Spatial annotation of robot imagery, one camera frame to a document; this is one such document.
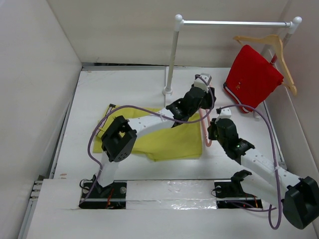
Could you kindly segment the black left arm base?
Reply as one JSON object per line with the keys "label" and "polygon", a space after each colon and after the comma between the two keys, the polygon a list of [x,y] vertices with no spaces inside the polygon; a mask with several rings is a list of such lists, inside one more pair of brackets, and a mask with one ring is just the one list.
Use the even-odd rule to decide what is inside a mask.
{"label": "black left arm base", "polygon": [[119,210],[126,208],[126,181],[115,181],[106,188],[97,189],[98,184],[92,190],[89,197],[86,198],[89,190],[93,184],[92,180],[83,179],[80,181],[80,188],[82,189],[79,208],[81,209],[109,209]]}

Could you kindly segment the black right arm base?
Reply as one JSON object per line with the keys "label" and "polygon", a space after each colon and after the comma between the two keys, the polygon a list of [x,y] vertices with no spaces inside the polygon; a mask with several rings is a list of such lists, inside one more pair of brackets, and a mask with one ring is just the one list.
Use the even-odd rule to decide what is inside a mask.
{"label": "black right arm base", "polygon": [[231,180],[214,181],[214,189],[212,189],[211,195],[216,198],[218,209],[237,209],[240,207],[263,209],[261,199],[245,193]]}

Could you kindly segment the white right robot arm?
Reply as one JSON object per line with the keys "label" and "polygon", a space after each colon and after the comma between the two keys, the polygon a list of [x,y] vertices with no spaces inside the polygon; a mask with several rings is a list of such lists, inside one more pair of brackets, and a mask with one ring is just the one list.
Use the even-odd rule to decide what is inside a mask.
{"label": "white right robot arm", "polygon": [[245,167],[230,184],[236,196],[257,196],[276,207],[297,229],[304,229],[319,216],[319,186],[315,179],[302,178],[276,166],[255,146],[238,136],[231,119],[213,119],[207,129],[209,139],[216,140],[226,155]]}

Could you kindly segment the pink plastic hanger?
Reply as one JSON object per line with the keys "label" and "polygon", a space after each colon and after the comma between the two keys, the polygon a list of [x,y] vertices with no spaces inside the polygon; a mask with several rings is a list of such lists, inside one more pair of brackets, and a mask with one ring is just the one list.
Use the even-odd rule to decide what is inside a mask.
{"label": "pink plastic hanger", "polygon": [[[208,113],[208,110],[198,110],[200,117],[204,117],[206,113]],[[206,147],[210,147],[212,145],[212,140],[208,138],[207,128],[210,126],[210,115],[208,115],[205,119],[201,121],[201,128],[203,132],[204,142]]]}

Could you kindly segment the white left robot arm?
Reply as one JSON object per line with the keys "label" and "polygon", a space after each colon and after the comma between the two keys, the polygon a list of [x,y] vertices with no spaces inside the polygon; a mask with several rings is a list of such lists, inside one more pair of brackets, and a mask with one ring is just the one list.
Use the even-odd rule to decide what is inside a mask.
{"label": "white left robot arm", "polygon": [[98,173],[93,177],[94,192],[102,198],[111,193],[118,165],[132,153],[137,139],[161,129],[194,123],[189,119],[199,109],[211,111],[215,101],[213,87],[207,86],[204,90],[193,85],[183,98],[157,112],[131,106],[148,114],[132,119],[126,119],[123,115],[115,117],[101,137],[104,156]]}

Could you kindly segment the yellow-green trousers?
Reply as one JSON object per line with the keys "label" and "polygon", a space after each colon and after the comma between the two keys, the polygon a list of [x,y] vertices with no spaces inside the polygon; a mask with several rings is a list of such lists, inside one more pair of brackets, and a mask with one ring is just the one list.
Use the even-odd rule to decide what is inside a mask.
{"label": "yellow-green trousers", "polygon": [[[147,112],[133,108],[116,111],[107,118],[96,133],[93,153],[102,153],[101,137],[117,116],[126,119],[148,115]],[[145,155],[152,161],[198,158],[202,155],[202,137],[200,122],[181,124],[174,128],[161,129],[138,138],[132,154]]]}

